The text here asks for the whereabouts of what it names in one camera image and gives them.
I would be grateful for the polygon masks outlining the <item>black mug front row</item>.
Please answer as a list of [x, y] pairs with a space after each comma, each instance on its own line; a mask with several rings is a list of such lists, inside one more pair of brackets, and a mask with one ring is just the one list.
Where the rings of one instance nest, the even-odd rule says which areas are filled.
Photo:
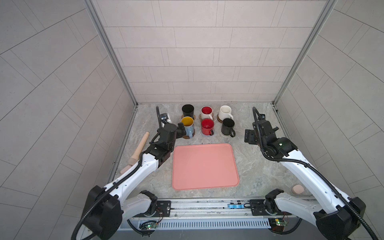
[[224, 136], [234, 138], [236, 136], [236, 132], [234, 130], [235, 122], [232, 119], [224, 119], [222, 122], [221, 133]]

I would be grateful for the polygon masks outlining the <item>black mug row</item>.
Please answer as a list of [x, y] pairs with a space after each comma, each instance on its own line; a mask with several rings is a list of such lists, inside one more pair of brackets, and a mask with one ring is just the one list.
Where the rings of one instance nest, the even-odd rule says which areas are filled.
[[186, 104], [182, 106], [182, 112], [183, 112], [183, 117], [191, 117], [195, 118], [195, 108], [191, 104]]
[[236, 132], [234, 130], [235, 122], [232, 119], [224, 119], [222, 122], [221, 133], [224, 136], [234, 138], [236, 136]]

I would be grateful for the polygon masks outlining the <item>blue mug yellow inside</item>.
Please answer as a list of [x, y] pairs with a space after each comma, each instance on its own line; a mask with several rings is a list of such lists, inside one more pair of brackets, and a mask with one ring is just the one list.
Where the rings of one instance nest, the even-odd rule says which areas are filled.
[[186, 135], [188, 135], [190, 139], [193, 138], [193, 133], [195, 133], [194, 119], [191, 117], [183, 117], [181, 122], [185, 127]]

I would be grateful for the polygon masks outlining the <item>black mug back row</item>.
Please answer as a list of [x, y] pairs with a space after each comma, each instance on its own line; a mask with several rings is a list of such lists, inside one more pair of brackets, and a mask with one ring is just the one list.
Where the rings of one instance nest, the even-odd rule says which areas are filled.
[[195, 108], [191, 104], [186, 104], [182, 106], [182, 112], [183, 112], [183, 117], [191, 117], [195, 118]]

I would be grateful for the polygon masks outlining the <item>red mug front row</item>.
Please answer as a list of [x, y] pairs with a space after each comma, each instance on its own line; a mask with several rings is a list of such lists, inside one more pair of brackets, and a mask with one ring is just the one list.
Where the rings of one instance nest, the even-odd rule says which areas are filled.
[[205, 136], [213, 136], [214, 135], [214, 121], [211, 119], [204, 119], [201, 122], [202, 133]]

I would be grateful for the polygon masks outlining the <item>white mug red inside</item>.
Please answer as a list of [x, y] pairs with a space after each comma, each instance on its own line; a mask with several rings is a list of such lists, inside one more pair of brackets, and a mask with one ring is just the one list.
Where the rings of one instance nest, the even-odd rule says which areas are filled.
[[210, 119], [210, 120], [214, 120], [213, 118], [213, 109], [209, 106], [204, 106], [201, 108], [201, 119], [204, 120], [204, 119]]

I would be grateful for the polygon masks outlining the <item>brown wooden coaster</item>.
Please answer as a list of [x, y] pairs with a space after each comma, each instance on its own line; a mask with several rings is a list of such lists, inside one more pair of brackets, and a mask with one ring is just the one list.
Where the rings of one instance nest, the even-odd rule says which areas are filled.
[[182, 138], [183, 138], [183, 139], [187, 139], [187, 140], [190, 139], [190, 137], [189, 137], [188, 135], [184, 135], [184, 136], [182, 136]]

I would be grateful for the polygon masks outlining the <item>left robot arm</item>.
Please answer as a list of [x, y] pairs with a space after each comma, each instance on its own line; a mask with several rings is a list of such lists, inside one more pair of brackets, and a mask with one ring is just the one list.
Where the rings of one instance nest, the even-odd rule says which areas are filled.
[[138, 214], [152, 216], [156, 212], [158, 198], [151, 192], [142, 191], [131, 199], [128, 196], [170, 157], [176, 140], [187, 134], [183, 123], [175, 125], [167, 114], [156, 111], [159, 128], [149, 147], [144, 148], [150, 135], [146, 132], [121, 175], [104, 187], [95, 186], [90, 190], [82, 216], [71, 235], [72, 240], [77, 238], [82, 226], [92, 232], [86, 237], [88, 240], [94, 237], [108, 240], [123, 220]]

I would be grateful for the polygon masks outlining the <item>wooden rolling pin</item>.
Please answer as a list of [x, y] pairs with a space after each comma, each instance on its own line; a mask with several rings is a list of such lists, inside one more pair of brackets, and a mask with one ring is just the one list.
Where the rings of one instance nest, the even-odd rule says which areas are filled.
[[126, 171], [128, 171], [134, 164], [136, 164], [139, 160], [139, 157], [140, 157], [140, 153], [143, 151], [143, 148], [148, 140], [150, 136], [150, 133], [149, 132], [145, 132], [145, 134], [143, 135], [139, 145], [137, 146], [135, 152], [132, 154], [132, 156], [130, 157], [130, 159], [128, 160], [128, 165], [123, 168], [120, 173], [121, 174], [124, 174]]

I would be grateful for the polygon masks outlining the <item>left circuit board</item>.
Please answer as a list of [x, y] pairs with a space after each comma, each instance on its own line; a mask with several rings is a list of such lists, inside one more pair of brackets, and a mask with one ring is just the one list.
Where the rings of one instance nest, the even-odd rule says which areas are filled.
[[141, 231], [152, 231], [152, 230], [156, 229], [157, 226], [158, 226], [157, 221], [147, 221], [147, 222], [144, 222], [140, 225], [140, 230]]

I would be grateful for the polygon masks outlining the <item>circuit board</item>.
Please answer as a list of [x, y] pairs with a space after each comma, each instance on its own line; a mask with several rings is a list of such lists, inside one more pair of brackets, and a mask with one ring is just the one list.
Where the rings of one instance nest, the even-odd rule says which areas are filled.
[[282, 231], [283, 231], [284, 228], [289, 224], [289, 221], [286, 221], [284, 219], [271, 218], [268, 220], [269, 220], [269, 224], [271, 226], [271, 229], [275, 230], [275, 231], [277, 229], [282, 229]]
[[156, 229], [157, 226], [158, 226], [157, 221], [147, 221], [147, 222], [144, 222], [140, 225], [140, 230], [141, 231], [152, 231], [152, 230]]

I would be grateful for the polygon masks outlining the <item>right circuit board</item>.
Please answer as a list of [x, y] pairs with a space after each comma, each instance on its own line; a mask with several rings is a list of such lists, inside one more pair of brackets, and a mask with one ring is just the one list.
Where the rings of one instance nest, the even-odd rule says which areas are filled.
[[269, 224], [271, 226], [271, 229], [275, 230], [275, 231], [277, 229], [282, 229], [282, 231], [283, 231], [284, 228], [289, 224], [289, 221], [286, 221], [284, 219], [271, 218], [268, 220], [269, 220]]

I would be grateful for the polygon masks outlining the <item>aluminium mounting rail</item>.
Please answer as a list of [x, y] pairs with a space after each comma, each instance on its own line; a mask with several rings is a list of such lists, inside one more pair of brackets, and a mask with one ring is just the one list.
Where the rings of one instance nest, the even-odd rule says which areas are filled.
[[[302, 197], [290, 196], [287, 193], [272, 191], [265, 199], [267, 211], [274, 214], [276, 211], [289, 213], [307, 222], [315, 224], [317, 219], [335, 213], [340, 204], [328, 199], [322, 203]], [[158, 200], [171, 201], [171, 211], [167, 219], [235, 219], [235, 218], [270, 218], [267, 216], [253, 216], [250, 209], [229, 209], [230, 203], [249, 202], [248, 199], [171, 199]], [[138, 214], [132, 218], [144, 216]]]

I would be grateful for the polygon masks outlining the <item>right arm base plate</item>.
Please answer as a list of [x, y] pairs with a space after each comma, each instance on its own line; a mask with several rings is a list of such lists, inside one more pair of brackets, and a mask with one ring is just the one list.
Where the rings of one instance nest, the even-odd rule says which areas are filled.
[[282, 217], [284, 215], [284, 213], [281, 211], [276, 211], [274, 214], [270, 214], [267, 211], [265, 201], [265, 199], [249, 200], [248, 203], [244, 204], [244, 207], [250, 209], [253, 216], [267, 216], [274, 218], [276, 216]]

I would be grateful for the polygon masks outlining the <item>blue clamp on rail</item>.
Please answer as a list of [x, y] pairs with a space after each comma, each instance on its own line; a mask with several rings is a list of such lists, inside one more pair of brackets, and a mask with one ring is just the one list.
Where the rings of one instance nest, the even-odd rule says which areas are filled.
[[242, 203], [230, 203], [228, 204], [229, 209], [244, 209], [245, 206]]

